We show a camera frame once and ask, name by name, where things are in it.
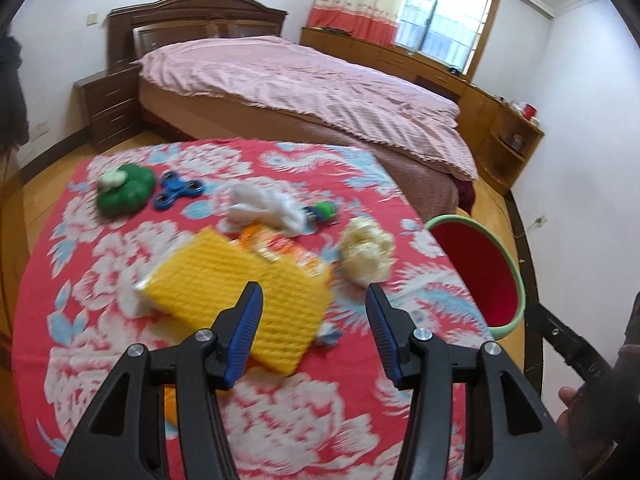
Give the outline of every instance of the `green vegetable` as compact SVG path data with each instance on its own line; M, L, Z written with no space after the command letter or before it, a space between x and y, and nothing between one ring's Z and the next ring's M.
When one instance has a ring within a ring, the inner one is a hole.
M120 179L114 179L113 172L108 172L98 183L96 205L104 216L117 216L135 213L142 209L156 186L156 177L149 168L141 168L137 164L124 164L117 169L124 172L124 182L117 186Z

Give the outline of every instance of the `window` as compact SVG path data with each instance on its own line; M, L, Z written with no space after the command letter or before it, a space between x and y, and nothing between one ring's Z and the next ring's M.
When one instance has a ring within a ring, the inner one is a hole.
M396 44L472 75L498 0L404 0Z

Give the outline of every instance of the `red container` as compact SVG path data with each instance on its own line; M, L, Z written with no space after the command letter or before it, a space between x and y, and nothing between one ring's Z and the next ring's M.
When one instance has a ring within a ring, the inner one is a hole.
M531 106L531 105L526 105L524 107L524 110L522 111L522 116L529 121L530 118L535 117L537 110Z

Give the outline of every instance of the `red tablecloth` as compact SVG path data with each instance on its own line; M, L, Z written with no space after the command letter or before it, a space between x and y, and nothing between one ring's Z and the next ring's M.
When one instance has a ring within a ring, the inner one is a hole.
M206 184L199 199L165 212L147 206L105 222L95 182L126 162L171 168ZM52 210L20 288L14 373L36 462L53 473L66 442L111 367L134 342L178 342L172 320L140 317L132 284L175 237L206 225L228 232L229 185L275 186L301 204L335 200L339 225L298 238L328 261L349 218L370 215L395 235L398 261L386 284L391 303L448 342L479 347L490 338L453 269L396 184L359 148L222 140L149 146L80 164ZM244 478L391 478L410 395L384 376L364 311L364 291L340 277L327 312L346 332L329 351L311 348L288 378L252 368L221 402L229 442ZM464 391L454 390L450 477L460 476ZM176 430L167 427L172 476L180 478Z

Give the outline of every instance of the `dark clothing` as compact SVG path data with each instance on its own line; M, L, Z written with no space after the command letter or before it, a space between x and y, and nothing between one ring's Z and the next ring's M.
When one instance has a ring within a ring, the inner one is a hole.
M27 107L18 79L20 43L0 36L0 150L29 141Z

